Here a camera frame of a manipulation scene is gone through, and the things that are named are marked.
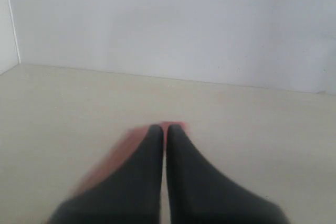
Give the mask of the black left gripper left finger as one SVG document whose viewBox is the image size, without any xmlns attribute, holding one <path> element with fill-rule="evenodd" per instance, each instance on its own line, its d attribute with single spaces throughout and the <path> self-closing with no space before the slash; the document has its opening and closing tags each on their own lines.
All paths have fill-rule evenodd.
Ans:
<svg viewBox="0 0 336 224">
<path fill-rule="evenodd" d="M 159 223 L 162 167 L 163 130 L 151 125 L 115 172 L 63 202 L 49 223 Z"/>
</svg>

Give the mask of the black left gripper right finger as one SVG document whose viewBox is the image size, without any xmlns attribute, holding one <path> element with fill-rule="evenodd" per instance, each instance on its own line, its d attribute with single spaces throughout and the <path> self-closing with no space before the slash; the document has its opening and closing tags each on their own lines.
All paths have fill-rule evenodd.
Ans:
<svg viewBox="0 0 336 224">
<path fill-rule="evenodd" d="M 178 124 L 167 130 L 166 176 L 171 223 L 289 223 L 276 204 L 216 169 Z"/>
</svg>

